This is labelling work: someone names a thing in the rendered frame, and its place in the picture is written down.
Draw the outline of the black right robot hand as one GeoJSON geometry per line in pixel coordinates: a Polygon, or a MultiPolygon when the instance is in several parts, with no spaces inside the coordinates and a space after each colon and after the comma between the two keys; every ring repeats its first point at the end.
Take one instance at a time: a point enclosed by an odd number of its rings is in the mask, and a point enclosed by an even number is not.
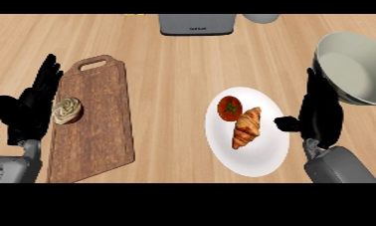
{"type": "Polygon", "coordinates": [[[299,115],[277,117],[274,124],[281,131],[299,132],[303,140],[316,140],[316,146],[327,149],[340,136],[343,109],[337,93],[327,80],[311,68],[306,69],[306,75],[306,94],[302,98],[299,115]]]}

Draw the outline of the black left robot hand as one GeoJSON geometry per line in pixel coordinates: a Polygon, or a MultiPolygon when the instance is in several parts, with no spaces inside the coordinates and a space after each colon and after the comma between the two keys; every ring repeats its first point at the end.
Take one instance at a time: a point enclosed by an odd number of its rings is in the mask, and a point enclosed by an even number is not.
{"type": "Polygon", "coordinates": [[[48,129],[51,104],[63,76],[55,56],[50,54],[38,69],[32,86],[14,99],[0,96],[0,122],[7,125],[7,144],[41,140],[48,129]]]}

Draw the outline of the grey-green bowl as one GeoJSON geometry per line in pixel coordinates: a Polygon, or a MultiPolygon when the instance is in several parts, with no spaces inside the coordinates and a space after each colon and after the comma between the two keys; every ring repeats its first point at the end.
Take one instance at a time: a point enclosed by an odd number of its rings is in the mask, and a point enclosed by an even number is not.
{"type": "Polygon", "coordinates": [[[325,34],[316,42],[312,69],[341,102],[376,106],[376,40],[346,31],[325,34]]]}

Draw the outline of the golden brown croissant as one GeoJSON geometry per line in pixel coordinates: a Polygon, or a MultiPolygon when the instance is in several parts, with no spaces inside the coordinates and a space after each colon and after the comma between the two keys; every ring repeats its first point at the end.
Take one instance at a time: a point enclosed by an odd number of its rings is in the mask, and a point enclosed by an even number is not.
{"type": "Polygon", "coordinates": [[[231,148],[238,149],[246,146],[259,136],[259,116],[260,107],[247,110],[234,123],[231,148]]]}

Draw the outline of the white oval plate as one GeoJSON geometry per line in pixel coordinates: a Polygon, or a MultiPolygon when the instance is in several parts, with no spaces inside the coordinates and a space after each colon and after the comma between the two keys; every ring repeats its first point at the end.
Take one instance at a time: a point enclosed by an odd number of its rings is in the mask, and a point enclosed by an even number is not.
{"type": "Polygon", "coordinates": [[[206,142],[234,173],[257,177],[280,166],[288,148],[288,134],[272,122],[280,116],[271,98],[250,88],[229,88],[212,99],[204,113],[206,142]]]}

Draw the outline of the cream frosted cupcake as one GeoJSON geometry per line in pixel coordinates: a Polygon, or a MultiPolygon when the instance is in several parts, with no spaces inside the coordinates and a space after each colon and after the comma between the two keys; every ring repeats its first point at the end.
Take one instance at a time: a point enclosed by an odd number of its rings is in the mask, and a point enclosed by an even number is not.
{"type": "Polygon", "coordinates": [[[61,99],[55,103],[51,111],[51,120],[54,124],[66,124],[75,121],[79,118],[80,112],[80,101],[73,97],[61,99]]]}

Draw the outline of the brown wooden cutting board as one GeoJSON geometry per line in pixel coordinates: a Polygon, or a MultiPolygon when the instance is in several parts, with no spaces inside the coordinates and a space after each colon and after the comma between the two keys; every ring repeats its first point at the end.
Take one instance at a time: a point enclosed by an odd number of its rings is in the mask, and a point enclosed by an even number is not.
{"type": "Polygon", "coordinates": [[[109,55],[78,61],[60,79],[55,102],[76,98],[82,109],[51,123],[47,181],[76,182],[135,161],[125,63],[109,55]]]}

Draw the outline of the red tomato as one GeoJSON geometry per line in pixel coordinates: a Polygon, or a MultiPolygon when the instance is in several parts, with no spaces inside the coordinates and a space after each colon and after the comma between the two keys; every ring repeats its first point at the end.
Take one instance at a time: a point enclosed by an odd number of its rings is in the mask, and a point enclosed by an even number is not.
{"type": "Polygon", "coordinates": [[[241,115],[241,104],[235,97],[225,96],[216,104],[216,113],[222,120],[235,121],[241,115]]]}

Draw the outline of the pale grey round object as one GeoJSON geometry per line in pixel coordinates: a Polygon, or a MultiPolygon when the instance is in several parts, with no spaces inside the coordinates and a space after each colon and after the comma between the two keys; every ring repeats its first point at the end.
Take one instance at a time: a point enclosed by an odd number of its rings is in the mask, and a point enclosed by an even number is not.
{"type": "Polygon", "coordinates": [[[243,17],[253,23],[266,24],[277,20],[277,14],[244,14],[243,17]]]}

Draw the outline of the grey boxy appliance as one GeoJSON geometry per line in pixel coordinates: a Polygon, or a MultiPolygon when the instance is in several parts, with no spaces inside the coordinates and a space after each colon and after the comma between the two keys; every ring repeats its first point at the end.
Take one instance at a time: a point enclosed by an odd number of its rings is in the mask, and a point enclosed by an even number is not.
{"type": "Polygon", "coordinates": [[[232,32],[234,14],[160,14],[160,33],[166,36],[226,35],[232,32]]]}

